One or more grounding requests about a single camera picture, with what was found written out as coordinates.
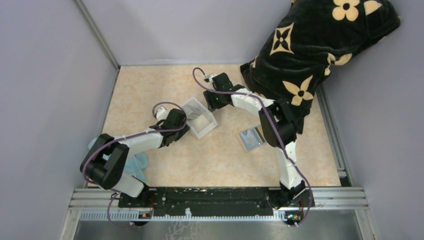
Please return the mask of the white plastic card box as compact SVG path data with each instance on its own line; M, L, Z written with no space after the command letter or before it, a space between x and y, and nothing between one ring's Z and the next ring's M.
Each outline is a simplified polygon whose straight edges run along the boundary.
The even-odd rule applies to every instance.
M218 122L211 111L209 111L197 98L189 98L184 105L195 106L201 113L196 118L187 117L187 124L191 132L200 140L218 126Z

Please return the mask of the thin credit card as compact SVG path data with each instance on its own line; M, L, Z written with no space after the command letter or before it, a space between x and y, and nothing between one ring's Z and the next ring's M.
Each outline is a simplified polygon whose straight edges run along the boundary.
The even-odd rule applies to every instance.
M239 137L247 151L260 147L265 142L257 127L242 131Z

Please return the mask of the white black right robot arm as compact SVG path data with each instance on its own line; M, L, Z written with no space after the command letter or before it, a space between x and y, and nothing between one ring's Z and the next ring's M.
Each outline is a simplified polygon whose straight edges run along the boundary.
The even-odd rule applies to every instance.
M288 104L261 97L240 84L233 85L226 73L207 75L204 81L210 86L203 95L211 112L231 105L259 117L264 140L275 150L279 163L281 199L287 206L295 206L306 183L297 166L297 128Z

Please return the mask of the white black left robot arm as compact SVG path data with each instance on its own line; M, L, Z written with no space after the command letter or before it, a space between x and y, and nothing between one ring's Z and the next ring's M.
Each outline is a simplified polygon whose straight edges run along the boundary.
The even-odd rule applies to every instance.
M178 141L188 130L186 113L173 108L164 119L144 132L122 137L101 134L82 161L80 171L91 183L104 190L124 193L136 206L144 207L150 200L149 187L125 173L127 160L148 150L167 147Z

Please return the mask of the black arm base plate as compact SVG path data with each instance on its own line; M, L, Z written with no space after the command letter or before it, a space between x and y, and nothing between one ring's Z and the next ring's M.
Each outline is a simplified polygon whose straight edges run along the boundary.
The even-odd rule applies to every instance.
M258 208L279 208L307 203L308 187L287 190L284 187L153 187L134 198L125 193L118 197L120 208L156 208L177 204L249 204Z

